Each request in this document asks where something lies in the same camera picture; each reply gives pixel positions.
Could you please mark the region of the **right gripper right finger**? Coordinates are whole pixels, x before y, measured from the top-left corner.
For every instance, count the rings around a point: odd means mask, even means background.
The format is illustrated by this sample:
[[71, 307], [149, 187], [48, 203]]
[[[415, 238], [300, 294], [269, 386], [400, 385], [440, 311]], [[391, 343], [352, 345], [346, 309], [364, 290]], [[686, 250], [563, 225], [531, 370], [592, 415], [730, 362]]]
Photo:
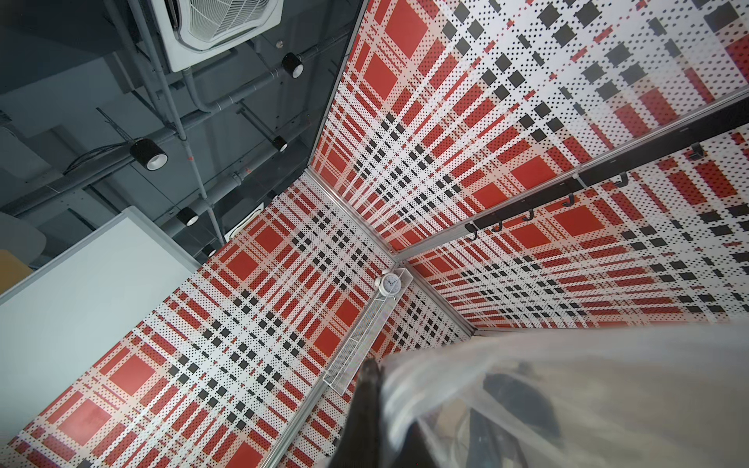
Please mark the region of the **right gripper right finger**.
[[391, 468], [437, 468], [427, 444], [425, 443], [421, 427], [414, 422], [407, 434], [402, 448], [386, 462]]

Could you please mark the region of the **black shirt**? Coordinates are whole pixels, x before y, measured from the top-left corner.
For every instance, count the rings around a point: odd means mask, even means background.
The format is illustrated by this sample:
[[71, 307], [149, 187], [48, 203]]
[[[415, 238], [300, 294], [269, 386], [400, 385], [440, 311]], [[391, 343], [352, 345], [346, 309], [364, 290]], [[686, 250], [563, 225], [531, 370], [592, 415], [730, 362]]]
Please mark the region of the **black shirt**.
[[[513, 374], [489, 374], [482, 388], [513, 417], [552, 444], [561, 442], [561, 429], [550, 401], [520, 376], [532, 376], [532, 367], [519, 365]], [[487, 415], [469, 413], [467, 467], [549, 467], [551, 462], [520, 441]]]

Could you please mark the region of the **clear plastic vacuum bag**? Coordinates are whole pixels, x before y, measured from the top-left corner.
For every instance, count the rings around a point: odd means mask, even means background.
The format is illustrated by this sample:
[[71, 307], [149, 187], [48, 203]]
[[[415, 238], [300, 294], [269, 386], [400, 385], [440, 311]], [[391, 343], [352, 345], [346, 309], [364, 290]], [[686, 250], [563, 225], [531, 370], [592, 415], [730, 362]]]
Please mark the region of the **clear plastic vacuum bag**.
[[[523, 363], [532, 376], [520, 380], [555, 411], [559, 444], [482, 388], [489, 374], [513, 374]], [[748, 463], [745, 325], [504, 333], [396, 354], [383, 371], [383, 466], [417, 422], [439, 467], [467, 467], [471, 410], [537, 450], [549, 467]]]

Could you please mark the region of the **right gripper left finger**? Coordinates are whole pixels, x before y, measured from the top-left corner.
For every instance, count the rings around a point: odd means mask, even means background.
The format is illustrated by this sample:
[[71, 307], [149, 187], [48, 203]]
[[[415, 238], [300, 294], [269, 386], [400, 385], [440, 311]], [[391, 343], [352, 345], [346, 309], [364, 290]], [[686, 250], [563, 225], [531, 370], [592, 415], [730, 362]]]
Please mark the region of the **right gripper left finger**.
[[380, 457], [380, 384], [375, 359], [363, 362], [343, 426], [343, 434], [329, 467], [378, 467]]

